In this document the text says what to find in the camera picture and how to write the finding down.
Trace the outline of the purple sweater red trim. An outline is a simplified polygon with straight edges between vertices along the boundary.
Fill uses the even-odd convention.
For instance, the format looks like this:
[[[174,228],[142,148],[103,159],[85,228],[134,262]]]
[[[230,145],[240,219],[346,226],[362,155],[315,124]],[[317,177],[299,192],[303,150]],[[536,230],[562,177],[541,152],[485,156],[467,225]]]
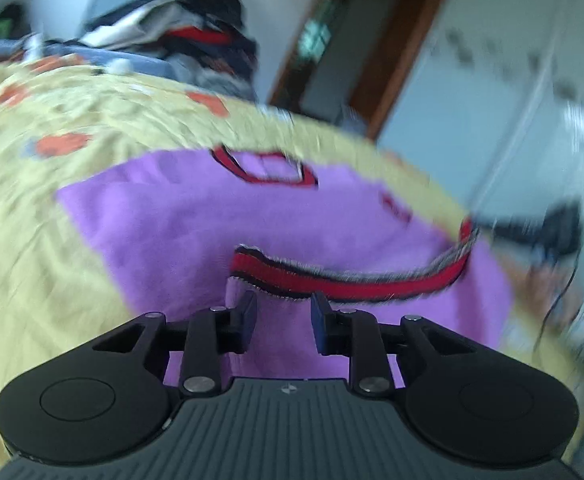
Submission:
[[[178,321],[255,292],[253,337],[223,360],[228,375],[346,377],[345,358],[316,349],[315,292],[334,309],[387,324],[420,315],[490,348],[512,306],[470,222],[449,235],[345,166],[222,146],[159,151],[57,198],[132,310]]]

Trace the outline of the pile of dark clothes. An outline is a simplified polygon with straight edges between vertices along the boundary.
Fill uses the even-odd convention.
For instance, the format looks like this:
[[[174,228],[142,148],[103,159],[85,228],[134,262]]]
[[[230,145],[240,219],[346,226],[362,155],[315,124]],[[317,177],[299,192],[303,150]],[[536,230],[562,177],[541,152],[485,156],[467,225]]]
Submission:
[[[241,0],[132,0],[91,18],[79,42],[148,50],[186,84],[256,100],[258,44],[244,33]]]

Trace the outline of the yellow carrot print bedsheet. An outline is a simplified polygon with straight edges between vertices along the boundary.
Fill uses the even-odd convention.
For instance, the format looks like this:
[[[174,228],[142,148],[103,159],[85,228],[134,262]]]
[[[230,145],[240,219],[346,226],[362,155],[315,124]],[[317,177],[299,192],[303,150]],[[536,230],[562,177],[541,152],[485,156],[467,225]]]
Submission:
[[[584,373],[536,343],[511,287],[497,348],[420,315],[377,321],[386,396],[351,392],[348,374],[225,372],[217,396],[184,396],[188,319],[214,307],[132,310],[57,195],[143,155],[219,146],[345,166],[449,235],[470,222],[500,266],[424,174],[319,122],[152,76],[0,64],[0,479],[574,476]]]

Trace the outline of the white pompom ball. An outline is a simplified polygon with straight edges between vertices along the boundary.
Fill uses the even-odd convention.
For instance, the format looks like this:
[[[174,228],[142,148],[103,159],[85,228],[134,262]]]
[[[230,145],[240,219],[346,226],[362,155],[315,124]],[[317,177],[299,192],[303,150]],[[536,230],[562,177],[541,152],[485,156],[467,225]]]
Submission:
[[[111,75],[125,76],[133,72],[134,66],[127,58],[114,58],[114,60],[106,64],[106,73]]]

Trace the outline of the wooden door frame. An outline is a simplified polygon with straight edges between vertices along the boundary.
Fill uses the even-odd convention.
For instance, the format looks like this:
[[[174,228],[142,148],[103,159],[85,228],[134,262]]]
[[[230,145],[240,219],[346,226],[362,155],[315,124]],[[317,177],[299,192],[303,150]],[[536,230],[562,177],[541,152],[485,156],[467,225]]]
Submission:
[[[313,0],[268,98],[376,141],[444,0]]]

